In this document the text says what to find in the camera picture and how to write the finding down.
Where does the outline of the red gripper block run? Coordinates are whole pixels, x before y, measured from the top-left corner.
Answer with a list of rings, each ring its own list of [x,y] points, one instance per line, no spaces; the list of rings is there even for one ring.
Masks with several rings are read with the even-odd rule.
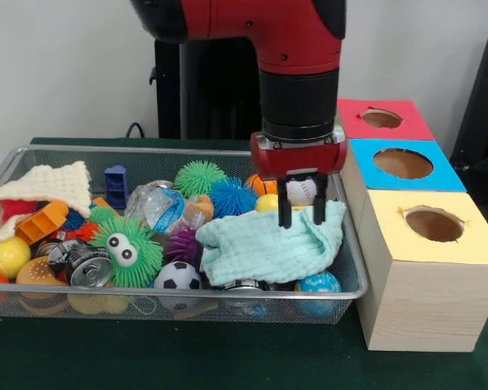
[[[313,222],[322,224],[327,202],[327,175],[339,173],[347,153],[346,135],[342,126],[335,126],[330,136],[309,143],[274,141],[264,132],[251,134],[251,157],[263,180],[276,180],[278,191],[278,223],[282,228],[292,224],[292,208],[287,183],[291,176],[314,177],[316,195],[313,201]]]

